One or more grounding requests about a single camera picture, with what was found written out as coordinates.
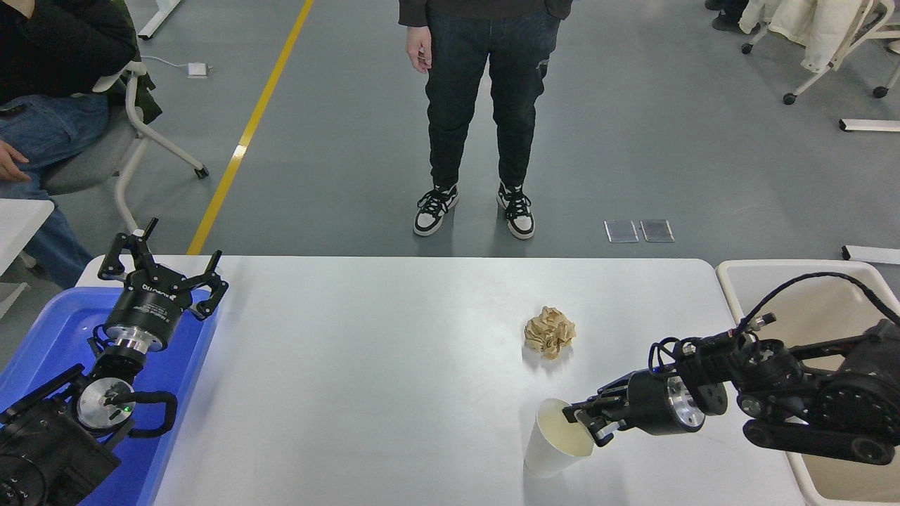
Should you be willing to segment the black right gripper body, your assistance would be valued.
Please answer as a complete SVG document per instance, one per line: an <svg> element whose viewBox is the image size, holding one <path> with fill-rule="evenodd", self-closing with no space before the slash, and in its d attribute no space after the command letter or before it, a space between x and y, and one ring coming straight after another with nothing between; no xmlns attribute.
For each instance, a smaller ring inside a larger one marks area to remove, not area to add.
<svg viewBox="0 0 900 506"><path fill-rule="evenodd" d="M679 423L669 402L668 378L649 370L633 372L627 384L627 428L650 435L679 434Z"/></svg>

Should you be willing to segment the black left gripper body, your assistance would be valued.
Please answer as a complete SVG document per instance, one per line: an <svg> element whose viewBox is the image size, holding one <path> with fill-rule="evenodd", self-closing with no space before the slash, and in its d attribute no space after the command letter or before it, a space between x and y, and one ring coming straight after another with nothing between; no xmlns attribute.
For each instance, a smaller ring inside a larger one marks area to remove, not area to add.
<svg viewBox="0 0 900 506"><path fill-rule="evenodd" d="M183 312L192 304L191 291L180 273L130 273L124 290L105 322L105 335L117 346L134 350L164 350Z"/></svg>

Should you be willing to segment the person's right hand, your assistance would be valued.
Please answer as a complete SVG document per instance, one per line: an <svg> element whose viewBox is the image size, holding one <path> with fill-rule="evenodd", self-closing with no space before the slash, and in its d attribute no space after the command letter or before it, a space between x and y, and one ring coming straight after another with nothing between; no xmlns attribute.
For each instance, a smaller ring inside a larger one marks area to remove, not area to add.
<svg viewBox="0 0 900 506"><path fill-rule="evenodd" d="M432 35L428 26L407 27L405 49L415 71L427 74L431 70Z"/></svg>

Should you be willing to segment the person's hand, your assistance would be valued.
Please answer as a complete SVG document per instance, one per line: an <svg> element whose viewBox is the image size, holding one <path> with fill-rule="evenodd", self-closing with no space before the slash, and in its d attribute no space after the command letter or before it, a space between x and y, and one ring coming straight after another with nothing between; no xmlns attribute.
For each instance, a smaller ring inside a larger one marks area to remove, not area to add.
<svg viewBox="0 0 900 506"><path fill-rule="evenodd" d="M28 164L28 157L16 150L12 145L0 141L1 145L1 179L16 183L24 183L31 180L31 176L25 173L20 166Z"/></svg>

